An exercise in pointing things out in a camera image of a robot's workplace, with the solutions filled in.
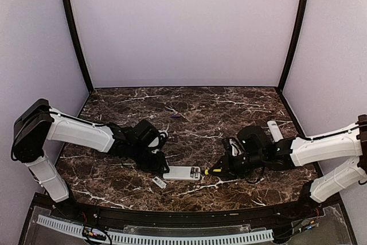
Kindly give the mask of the yellow handled screwdriver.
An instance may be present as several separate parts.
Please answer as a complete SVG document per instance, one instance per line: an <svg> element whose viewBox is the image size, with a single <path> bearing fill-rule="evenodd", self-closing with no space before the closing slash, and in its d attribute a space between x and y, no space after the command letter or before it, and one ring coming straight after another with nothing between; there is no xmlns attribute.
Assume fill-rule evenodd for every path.
<svg viewBox="0 0 367 245"><path fill-rule="evenodd" d="M222 172L222 169L205 169L202 171L202 174L210 175L210 174L221 173L221 172Z"/></svg>

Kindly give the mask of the white battery compartment cover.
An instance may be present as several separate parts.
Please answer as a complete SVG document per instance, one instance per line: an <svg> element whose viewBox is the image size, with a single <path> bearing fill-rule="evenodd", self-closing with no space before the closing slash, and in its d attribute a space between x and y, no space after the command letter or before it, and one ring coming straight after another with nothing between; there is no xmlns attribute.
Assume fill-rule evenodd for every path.
<svg viewBox="0 0 367 245"><path fill-rule="evenodd" d="M161 189L165 189L167 187L167 183L165 183L163 180L161 180L159 177L154 177L152 181L159 186Z"/></svg>

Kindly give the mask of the white remote control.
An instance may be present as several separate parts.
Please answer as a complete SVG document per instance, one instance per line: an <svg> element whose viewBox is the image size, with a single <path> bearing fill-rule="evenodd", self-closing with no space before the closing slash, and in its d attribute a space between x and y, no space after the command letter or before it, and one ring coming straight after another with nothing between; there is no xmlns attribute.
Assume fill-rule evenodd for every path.
<svg viewBox="0 0 367 245"><path fill-rule="evenodd" d="M268 125L269 131L272 135L274 142L279 142L280 140L283 139L283 135L280 131L280 128L274 120L269 120L267 122L267 125Z"/></svg>
<svg viewBox="0 0 367 245"><path fill-rule="evenodd" d="M201 170L200 170L200 178L191 178L190 170L192 167L198 166L169 166L169 172L163 174L163 178L165 180L177 180L177 181L199 181L201 179Z"/></svg>

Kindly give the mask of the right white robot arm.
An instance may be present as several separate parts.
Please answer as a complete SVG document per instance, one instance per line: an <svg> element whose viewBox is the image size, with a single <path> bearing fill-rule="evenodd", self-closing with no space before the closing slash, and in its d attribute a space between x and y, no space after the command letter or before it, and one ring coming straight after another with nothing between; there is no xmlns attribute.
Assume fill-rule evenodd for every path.
<svg viewBox="0 0 367 245"><path fill-rule="evenodd" d="M260 126L246 126L237 137L224 138L225 154L206 175L230 180L246 179L257 169L290 170L313 162L346 157L347 160L323 177L304 184L293 205L293 214L304 219L315 204L359 182L366 184L366 115L355 123L320 136L283 138L277 124L268 123L269 139Z"/></svg>

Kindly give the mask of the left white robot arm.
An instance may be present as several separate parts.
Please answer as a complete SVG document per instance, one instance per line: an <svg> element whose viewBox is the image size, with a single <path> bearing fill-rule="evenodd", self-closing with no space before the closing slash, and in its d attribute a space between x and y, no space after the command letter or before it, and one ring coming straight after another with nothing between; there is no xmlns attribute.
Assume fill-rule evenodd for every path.
<svg viewBox="0 0 367 245"><path fill-rule="evenodd" d="M144 119L134 127L98 124L62 113L46 99L39 99L15 121L10 156L28 167L69 220L77 219L81 208L70 199L72 192L49 161L45 141L71 143L130 159L147 173L170 171L161 150L167 141L167 132L159 131L149 121Z"/></svg>

